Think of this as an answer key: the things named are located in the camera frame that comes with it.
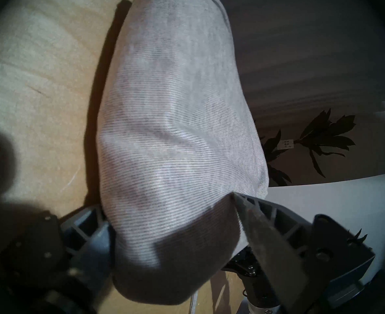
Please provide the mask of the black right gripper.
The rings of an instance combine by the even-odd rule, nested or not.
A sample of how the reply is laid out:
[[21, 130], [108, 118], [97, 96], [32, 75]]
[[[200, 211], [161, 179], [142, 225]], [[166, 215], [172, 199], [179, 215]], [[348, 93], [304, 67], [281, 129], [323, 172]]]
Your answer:
[[225, 264], [223, 271], [235, 273], [241, 279], [250, 304], [254, 306], [280, 305], [250, 246], [233, 256]]

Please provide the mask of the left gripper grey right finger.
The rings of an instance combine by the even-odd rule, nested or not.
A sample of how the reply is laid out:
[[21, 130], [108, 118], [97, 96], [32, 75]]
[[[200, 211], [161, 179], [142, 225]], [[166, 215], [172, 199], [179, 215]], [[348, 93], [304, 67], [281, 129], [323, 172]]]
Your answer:
[[325, 214], [308, 222], [284, 206], [234, 193], [250, 248], [279, 306], [261, 312], [335, 312], [364, 289], [375, 254], [367, 235], [355, 235]]

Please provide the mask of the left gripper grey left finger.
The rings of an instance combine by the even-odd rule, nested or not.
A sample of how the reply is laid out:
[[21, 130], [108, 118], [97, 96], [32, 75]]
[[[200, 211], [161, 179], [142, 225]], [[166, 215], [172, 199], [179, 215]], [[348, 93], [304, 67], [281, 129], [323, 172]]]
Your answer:
[[110, 235], [99, 204], [65, 221], [43, 212], [1, 251], [0, 262], [19, 289], [95, 296], [111, 272]]

